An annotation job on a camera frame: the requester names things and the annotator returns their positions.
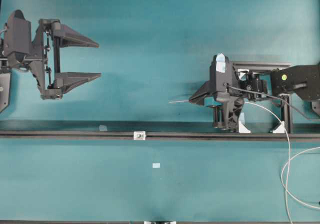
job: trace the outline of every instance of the teal background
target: teal background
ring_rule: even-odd
[[[211,122],[209,108],[168,101],[196,91],[209,78],[218,52],[231,60],[318,63],[319,3],[2,0],[1,23],[21,9],[33,33],[39,18],[58,18],[100,43],[99,49],[63,49],[61,69],[102,72],[102,77],[60,101],[43,101],[31,74],[14,72],[1,128],[30,129],[35,122],[39,129],[83,128],[85,121],[92,129],[104,121]],[[297,97],[294,104],[308,111]],[[278,113],[270,103],[264,105]],[[244,111],[247,122],[272,120],[259,109]],[[294,120],[305,123],[297,115]],[[316,144],[293,143],[294,152]],[[0,219],[287,221],[279,178],[287,146],[1,139]],[[318,159],[315,154],[297,159],[289,184],[315,204]],[[161,168],[152,169],[154,162]],[[294,221],[320,220],[317,211],[293,201],[289,206]]]

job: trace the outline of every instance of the black plastic part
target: black plastic part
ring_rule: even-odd
[[[189,102],[197,105],[204,105],[205,98],[210,96],[210,82],[206,81],[191,97]]]
[[[54,38],[60,38],[60,48],[64,47],[93,47],[98,48],[99,44],[89,39],[86,36],[78,33],[77,31],[71,29],[67,25],[60,23],[53,23],[52,33]]]
[[[228,85],[233,85],[233,79],[236,77],[232,63],[229,62],[229,58],[225,56],[225,71],[217,71],[217,55],[214,56],[210,66],[210,80],[209,91],[211,94],[216,92],[225,92]]]
[[[218,93],[215,99],[222,105],[213,108],[213,126],[223,130],[237,131],[244,99],[230,96],[229,93]]]
[[[245,89],[245,90],[250,90],[250,91],[256,91],[256,92],[263,92],[263,93],[268,93],[267,90],[267,81],[266,80],[261,80],[259,75],[254,74],[253,72],[249,72],[246,74],[246,80],[240,81],[240,88]],[[262,95],[258,94],[247,94],[248,100],[256,100],[261,98]]]
[[[3,55],[11,67],[19,65],[31,51],[31,23],[25,20],[21,10],[14,11],[6,23]]]
[[[302,100],[320,100],[318,65],[293,66],[270,74],[272,94],[296,93]]]

